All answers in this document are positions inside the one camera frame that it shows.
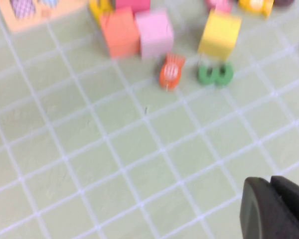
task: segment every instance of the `orange toy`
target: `orange toy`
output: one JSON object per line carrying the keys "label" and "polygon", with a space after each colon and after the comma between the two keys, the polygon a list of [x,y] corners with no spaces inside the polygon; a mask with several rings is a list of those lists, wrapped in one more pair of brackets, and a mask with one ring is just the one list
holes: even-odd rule
{"label": "orange toy", "polygon": [[140,34],[130,7],[102,15],[100,25],[111,57],[140,51]]}
{"label": "orange toy", "polygon": [[174,89],[178,85],[184,64],[185,58],[183,56],[168,53],[159,76],[160,86],[167,91]]}

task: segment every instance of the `wooden block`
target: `wooden block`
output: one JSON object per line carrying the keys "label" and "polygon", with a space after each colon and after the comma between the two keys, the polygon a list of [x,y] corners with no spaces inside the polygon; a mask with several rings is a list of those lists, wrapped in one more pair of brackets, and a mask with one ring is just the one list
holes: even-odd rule
{"label": "wooden block", "polygon": [[241,18],[211,10],[198,52],[226,60],[236,45]]}
{"label": "wooden block", "polygon": [[141,36],[142,58],[171,51],[174,44],[174,33],[165,10],[137,13],[135,19]]}
{"label": "wooden block", "polygon": [[245,11],[268,17],[273,9],[274,0],[239,0],[239,5]]}
{"label": "wooden block", "polygon": [[113,12],[113,8],[109,0],[90,0],[89,2],[90,11],[95,21],[100,25],[100,17],[103,14]]}
{"label": "wooden block", "polygon": [[227,13],[230,13],[231,8],[233,7],[233,4],[228,0],[206,0],[206,4],[209,10],[215,9],[216,11],[223,11]]}
{"label": "wooden block", "polygon": [[115,9],[130,7],[133,13],[150,10],[150,0],[114,0]]}
{"label": "wooden block", "polygon": [[111,57],[140,51],[140,34],[130,7],[102,15],[100,25]]}
{"label": "wooden block", "polygon": [[69,14],[87,3],[88,0],[0,0],[0,11],[10,31],[19,32]]}

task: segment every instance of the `wooden toy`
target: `wooden toy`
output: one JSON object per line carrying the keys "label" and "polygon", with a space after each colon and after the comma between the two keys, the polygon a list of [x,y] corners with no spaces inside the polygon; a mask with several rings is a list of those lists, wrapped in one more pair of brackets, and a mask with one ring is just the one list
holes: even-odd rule
{"label": "wooden toy", "polygon": [[274,6],[287,7],[294,3],[295,0],[274,0]]}
{"label": "wooden toy", "polygon": [[241,18],[225,12],[211,10],[198,52],[225,61],[236,45]]}
{"label": "wooden toy", "polygon": [[223,12],[230,13],[231,8],[233,7],[233,4],[228,0],[205,0],[205,1],[209,10],[215,9],[216,11],[223,11]]}
{"label": "wooden toy", "polygon": [[95,21],[100,25],[100,17],[103,14],[113,12],[113,8],[109,0],[90,0],[89,1],[90,11]]}
{"label": "wooden toy", "polygon": [[239,0],[242,9],[268,17],[273,9],[274,0]]}
{"label": "wooden toy", "polygon": [[201,65],[198,68],[198,81],[203,85],[210,85],[216,82],[216,78],[218,77],[218,72],[214,70],[212,67],[206,67]]}
{"label": "wooden toy", "polygon": [[84,7],[88,0],[0,0],[0,11],[12,32],[22,31]]}
{"label": "wooden toy", "polygon": [[174,33],[165,10],[137,13],[135,19],[141,36],[142,58],[171,51]]}
{"label": "wooden toy", "polygon": [[228,85],[234,77],[234,69],[230,63],[224,63],[217,67],[206,67],[201,65],[198,68],[198,81],[203,85],[215,83],[219,86]]}
{"label": "wooden toy", "polygon": [[101,15],[100,25],[111,57],[140,51],[140,34],[130,7]]}
{"label": "wooden toy", "polygon": [[173,90],[178,85],[184,64],[185,58],[183,56],[171,53],[166,55],[166,61],[159,76],[159,84],[163,89],[166,91]]}
{"label": "wooden toy", "polygon": [[150,0],[113,0],[115,9],[131,7],[133,13],[150,10]]}
{"label": "wooden toy", "polygon": [[234,77],[234,68],[230,63],[224,63],[216,68],[218,77],[216,78],[216,84],[219,86],[228,85]]}

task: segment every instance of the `orange block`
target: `orange block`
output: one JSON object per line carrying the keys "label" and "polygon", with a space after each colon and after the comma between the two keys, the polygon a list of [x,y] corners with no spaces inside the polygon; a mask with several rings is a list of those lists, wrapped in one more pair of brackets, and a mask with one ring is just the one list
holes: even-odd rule
{"label": "orange block", "polygon": [[140,33],[130,7],[101,16],[100,25],[111,57],[140,51]]}

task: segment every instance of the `black object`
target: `black object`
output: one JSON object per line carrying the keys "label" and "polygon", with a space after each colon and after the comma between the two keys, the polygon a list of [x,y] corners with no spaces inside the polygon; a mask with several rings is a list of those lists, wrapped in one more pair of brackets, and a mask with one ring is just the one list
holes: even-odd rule
{"label": "black object", "polygon": [[240,223],[244,239],[299,239],[299,186],[282,176],[247,178]]}

